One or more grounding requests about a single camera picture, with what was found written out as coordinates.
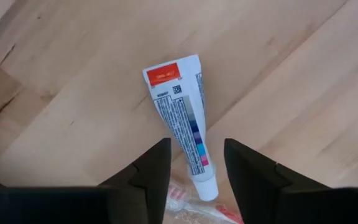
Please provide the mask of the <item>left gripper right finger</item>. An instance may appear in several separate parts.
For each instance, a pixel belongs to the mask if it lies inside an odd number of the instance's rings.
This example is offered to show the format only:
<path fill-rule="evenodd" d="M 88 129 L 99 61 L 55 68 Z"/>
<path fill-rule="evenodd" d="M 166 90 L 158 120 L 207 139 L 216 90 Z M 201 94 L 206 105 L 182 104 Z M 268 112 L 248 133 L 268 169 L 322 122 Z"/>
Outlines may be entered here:
<path fill-rule="evenodd" d="M 314 223 L 308 193 L 329 187 L 235 139 L 224 140 L 227 176 L 245 224 Z"/>

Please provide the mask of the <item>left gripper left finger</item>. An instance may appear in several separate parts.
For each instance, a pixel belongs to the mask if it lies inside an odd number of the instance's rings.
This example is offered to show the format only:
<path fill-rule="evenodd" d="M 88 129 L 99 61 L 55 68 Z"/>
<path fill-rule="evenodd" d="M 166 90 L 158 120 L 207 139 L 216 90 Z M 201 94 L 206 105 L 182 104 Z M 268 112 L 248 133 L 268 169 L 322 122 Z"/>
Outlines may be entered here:
<path fill-rule="evenodd" d="M 111 189 L 110 224 L 162 224 L 171 174 L 171 139 L 163 138 L 101 183 Z"/>

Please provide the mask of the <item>red toothbrush in wrapper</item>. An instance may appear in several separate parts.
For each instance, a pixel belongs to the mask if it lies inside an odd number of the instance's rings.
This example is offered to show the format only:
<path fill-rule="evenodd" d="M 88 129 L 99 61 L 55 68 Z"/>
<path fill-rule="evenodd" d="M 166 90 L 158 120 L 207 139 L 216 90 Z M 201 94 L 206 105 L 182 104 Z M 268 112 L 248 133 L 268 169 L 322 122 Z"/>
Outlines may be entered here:
<path fill-rule="evenodd" d="M 170 179 L 166 211 L 186 224 L 244 224 L 239 212 L 233 212 L 224 204 L 204 202 L 190 188 Z"/>

